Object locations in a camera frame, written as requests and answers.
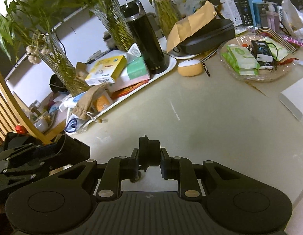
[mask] pen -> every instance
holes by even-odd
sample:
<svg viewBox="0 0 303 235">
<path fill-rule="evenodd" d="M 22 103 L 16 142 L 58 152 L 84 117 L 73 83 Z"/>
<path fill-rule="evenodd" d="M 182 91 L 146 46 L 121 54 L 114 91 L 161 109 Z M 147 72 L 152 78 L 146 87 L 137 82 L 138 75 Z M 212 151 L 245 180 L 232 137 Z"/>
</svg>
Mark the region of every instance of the pen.
<svg viewBox="0 0 303 235">
<path fill-rule="evenodd" d="M 203 62 L 203 66 L 204 66 L 204 70 L 205 70 L 205 72 L 207 73 L 207 75 L 210 77 L 210 73 L 209 73 L 209 71 L 208 71 L 208 69 L 207 69 L 207 67 L 206 67 L 206 64 Z"/>
</svg>

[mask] white tray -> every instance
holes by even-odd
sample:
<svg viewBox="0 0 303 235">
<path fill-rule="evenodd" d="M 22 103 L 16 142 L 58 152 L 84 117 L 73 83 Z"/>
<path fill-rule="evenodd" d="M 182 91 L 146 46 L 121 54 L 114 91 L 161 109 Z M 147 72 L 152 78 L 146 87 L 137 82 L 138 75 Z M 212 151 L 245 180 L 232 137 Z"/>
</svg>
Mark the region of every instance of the white tray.
<svg viewBox="0 0 303 235">
<path fill-rule="evenodd" d="M 175 67 L 175 65 L 176 65 L 176 59 L 174 57 L 171 57 L 171 56 L 167 55 L 167 54 L 164 54 L 164 55 L 165 55 L 166 62 L 169 64 L 168 68 L 164 72 L 159 73 L 157 75 L 151 75 L 151 79 L 148 81 L 148 83 L 146 83 L 144 85 L 141 85 L 140 87 L 136 88 L 135 90 L 133 90 L 132 92 L 128 93 L 125 96 L 119 97 L 107 109 L 103 110 L 102 112 L 100 112 L 96 116 L 94 116 L 94 119 L 99 118 L 101 115 L 103 115 L 104 113 L 106 113 L 108 110 L 112 109 L 114 106 L 118 105 L 120 102 L 122 102 L 123 100 L 125 100 L 126 98 L 128 98 L 129 96 L 131 96 L 132 94 L 136 93 L 137 91 L 139 91 L 143 87 L 149 85 L 151 82 L 154 82 L 156 79 L 160 78 L 161 76 L 163 76 L 163 75 L 167 74 L 169 71 L 171 71 Z M 67 125 L 67 122 L 68 122 L 68 119 L 69 119 L 70 115 L 71 115 L 71 109 L 68 108 L 68 112 L 67 112 L 67 116 L 66 116 L 66 125 Z M 89 125 L 91 122 L 93 122 L 93 120 L 88 120 L 76 132 L 66 132 L 66 134 L 72 135 L 72 134 L 78 133 L 80 131 L 83 131 L 86 128 L 86 126 Z"/>
<path fill-rule="evenodd" d="M 172 56 L 174 57 L 175 59 L 192 59 L 194 58 L 195 56 L 198 56 L 199 54 L 197 55 L 190 55 L 190 54 L 185 54 L 183 53 L 182 51 L 180 51 L 179 53 L 175 52 L 174 50 L 171 50 L 169 53 L 167 53 L 167 39 L 165 37 L 162 37 L 158 40 L 159 44 L 160 44 L 160 47 L 162 49 L 162 51 L 166 54 L 168 54 L 169 56 Z"/>
</svg>

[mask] wooden chair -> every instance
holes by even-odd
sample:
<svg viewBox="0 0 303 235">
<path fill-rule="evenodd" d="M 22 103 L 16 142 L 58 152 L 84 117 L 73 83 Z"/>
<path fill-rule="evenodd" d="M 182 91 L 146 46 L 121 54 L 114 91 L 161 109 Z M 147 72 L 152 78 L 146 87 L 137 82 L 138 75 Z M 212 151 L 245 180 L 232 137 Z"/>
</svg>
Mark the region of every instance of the wooden chair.
<svg viewBox="0 0 303 235">
<path fill-rule="evenodd" d="M 22 124 L 30 135 L 41 140 L 44 144 L 51 143 L 25 115 L 0 73 L 0 144 L 5 140 L 8 132 L 15 132 L 17 124 Z"/>
</svg>

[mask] black thermos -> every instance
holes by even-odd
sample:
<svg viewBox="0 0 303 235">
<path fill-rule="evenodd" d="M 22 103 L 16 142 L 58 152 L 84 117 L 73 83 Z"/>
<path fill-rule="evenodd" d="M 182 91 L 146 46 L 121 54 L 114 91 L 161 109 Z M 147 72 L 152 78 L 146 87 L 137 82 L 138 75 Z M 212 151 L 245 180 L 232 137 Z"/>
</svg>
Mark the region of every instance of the black thermos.
<svg viewBox="0 0 303 235">
<path fill-rule="evenodd" d="M 139 0 L 121 6 L 121 12 L 151 74 L 168 68 L 156 34 Z"/>
</svg>

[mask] thermos lid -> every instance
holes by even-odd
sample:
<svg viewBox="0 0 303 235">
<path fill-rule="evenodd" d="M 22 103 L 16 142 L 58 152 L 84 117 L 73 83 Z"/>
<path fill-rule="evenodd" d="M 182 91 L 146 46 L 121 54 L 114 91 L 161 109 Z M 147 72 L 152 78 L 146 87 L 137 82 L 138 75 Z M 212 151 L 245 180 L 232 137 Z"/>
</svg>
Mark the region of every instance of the thermos lid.
<svg viewBox="0 0 303 235">
<path fill-rule="evenodd" d="M 121 6 L 121 12 L 126 22 L 131 22 L 146 15 L 142 3 L 134 0 Z"/>
</svg>

